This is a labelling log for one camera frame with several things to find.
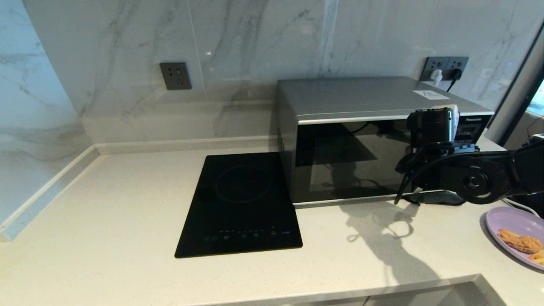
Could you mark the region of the purple plate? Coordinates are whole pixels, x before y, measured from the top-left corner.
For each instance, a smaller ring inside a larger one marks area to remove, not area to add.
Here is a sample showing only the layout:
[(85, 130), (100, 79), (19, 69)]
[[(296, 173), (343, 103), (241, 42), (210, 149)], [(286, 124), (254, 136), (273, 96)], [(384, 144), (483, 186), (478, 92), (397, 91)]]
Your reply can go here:
[(485, 215), (485, 224), (489, 233), (500, 248), (513, 256), (518, 262), (524, 263), (538, 271), (544, 272), (544, 266), (529, 259), (525, 254), (508, 246), (500, 237), (499, 230), (509, 230), (517, 235), (529, 235), (537, 238), (544, 246), (544, 220), (531, 213), (512, 207), (495, 207)]

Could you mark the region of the dark window frame post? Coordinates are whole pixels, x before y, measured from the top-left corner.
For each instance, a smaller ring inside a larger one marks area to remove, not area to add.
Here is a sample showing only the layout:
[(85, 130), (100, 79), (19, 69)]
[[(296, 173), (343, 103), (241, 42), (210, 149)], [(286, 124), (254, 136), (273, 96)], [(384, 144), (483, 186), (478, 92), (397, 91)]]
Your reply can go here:
[(488, 138), (501, 147), (524, 116), (532, 96), (544, 79), (544, 22), (525, 58), (497, 107), (492, 123), (488, 125)]

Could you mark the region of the white paper label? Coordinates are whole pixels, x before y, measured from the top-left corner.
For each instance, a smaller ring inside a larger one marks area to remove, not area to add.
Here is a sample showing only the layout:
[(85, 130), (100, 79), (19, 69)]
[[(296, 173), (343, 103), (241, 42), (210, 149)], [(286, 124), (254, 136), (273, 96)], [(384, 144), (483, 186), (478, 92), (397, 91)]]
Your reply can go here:
[(431, 99), (431, 100), (450, 99), (449, 97), (445, 95), (441, 95), (440, 93), (437, 93), (435, 91), (430, 91), (430, 90), (414, 90), (413, 92), (422, 97), (425, 97), (426, 99)]

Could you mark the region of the black glass microwave door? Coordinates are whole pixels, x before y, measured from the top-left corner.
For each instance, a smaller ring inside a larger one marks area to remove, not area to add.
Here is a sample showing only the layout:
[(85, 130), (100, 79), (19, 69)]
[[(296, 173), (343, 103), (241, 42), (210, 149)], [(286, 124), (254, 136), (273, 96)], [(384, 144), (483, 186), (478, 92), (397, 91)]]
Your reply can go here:
[(293, 203), (395, 196), (410, 140), (406, 119), (299, 125)]

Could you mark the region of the black rounded appliance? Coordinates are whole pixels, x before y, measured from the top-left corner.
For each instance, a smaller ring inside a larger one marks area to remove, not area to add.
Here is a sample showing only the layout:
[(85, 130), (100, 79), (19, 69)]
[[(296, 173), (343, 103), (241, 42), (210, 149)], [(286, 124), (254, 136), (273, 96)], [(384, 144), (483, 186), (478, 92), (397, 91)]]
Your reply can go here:
[(525, 207), (533, 209), (539, 215), (544, 215), (544, 193), (515, 195), (511, 199)]

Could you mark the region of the grey single wall socket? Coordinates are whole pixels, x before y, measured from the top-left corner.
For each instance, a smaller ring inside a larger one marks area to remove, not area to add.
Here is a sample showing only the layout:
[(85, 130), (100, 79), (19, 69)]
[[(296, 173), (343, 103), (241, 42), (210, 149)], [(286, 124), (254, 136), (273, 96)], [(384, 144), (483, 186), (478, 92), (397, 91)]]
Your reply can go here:
[(165, 87), (169, 91), (190, 90), (192, 82), (188, 73), (188, 66), (185, 62), (160, 63), (161, 73)]

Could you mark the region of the black cloth pad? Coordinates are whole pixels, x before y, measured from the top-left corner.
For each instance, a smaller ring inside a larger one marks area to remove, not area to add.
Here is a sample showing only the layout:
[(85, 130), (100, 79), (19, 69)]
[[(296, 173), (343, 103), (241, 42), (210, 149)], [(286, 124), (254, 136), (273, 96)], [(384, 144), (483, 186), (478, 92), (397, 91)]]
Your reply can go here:
[(458, 207), (466, 203), (466, 200), (462, 199), (458, 194), (448, 190), (435, 190), (432, 192), (406, 194), (401, 198), (409, 203), (417, 205), (434, 204)]

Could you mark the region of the black induction cooktop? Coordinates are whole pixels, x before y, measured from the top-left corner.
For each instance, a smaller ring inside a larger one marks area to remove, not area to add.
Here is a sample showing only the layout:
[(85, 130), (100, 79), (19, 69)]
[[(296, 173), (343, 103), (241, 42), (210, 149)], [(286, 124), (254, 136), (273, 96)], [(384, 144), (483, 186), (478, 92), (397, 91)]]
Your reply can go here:
[(175, 258), (302, 246), (278, 152), (205, 158)]

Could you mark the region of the silver microwave oven body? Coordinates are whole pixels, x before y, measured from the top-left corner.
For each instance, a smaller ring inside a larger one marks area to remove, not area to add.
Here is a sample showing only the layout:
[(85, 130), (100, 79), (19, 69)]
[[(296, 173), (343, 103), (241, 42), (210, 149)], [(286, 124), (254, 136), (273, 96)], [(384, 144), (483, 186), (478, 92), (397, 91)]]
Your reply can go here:
[[(426, 99), (414, 93), (414, 90), (435, 91), (450, 99)], [(494, 113), (476, 103), (406, 76), (278, 81), (275, 99), (276, 134), (292, 202), (294, 153), (299, 125), (407, 119), (417, 110), (448, 104), (456, 104), (460, 114), (465, 116), (489, 114), (492, 118)]]

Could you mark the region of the grey double wall socket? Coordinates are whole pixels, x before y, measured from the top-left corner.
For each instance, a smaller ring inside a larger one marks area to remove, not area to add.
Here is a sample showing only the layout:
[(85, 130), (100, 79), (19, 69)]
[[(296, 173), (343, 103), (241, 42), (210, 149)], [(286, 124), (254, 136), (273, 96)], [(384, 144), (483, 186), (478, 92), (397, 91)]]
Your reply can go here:
[(462, 76), (464, 76), (469, 60), (469, 57), (427, 57), (420, 72), (419, 80), (430, 82), (430, 74), (437, 68), (442, 69), (443, 81), (451, 80), (450, 75), (455, 68), (460, 68), (463, 71)]

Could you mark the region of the black plug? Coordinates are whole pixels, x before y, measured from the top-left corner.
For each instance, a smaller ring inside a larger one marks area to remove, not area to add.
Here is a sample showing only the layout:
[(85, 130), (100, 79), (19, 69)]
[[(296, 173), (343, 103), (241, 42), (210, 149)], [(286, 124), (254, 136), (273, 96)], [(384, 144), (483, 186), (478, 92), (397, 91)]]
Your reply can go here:
[(455, 83), (462, 77), (463, 71), (460, 68), (455, 68), (450, 74), (450, 85), (447, 88), (447, 92), (449, 92), (452, 87), (455, 85)]

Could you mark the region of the fried chicken piece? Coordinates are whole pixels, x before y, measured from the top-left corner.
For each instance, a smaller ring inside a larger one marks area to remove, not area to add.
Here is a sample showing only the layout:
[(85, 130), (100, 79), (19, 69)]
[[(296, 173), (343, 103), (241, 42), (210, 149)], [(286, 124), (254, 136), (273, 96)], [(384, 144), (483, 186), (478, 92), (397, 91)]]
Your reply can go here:
[(508, 246), (525, 254), (536, 254), (544, 250), (544, 246), (538, 238), (529, 235), (518, 235), (505, 228), (498, 231), (498, 237)]

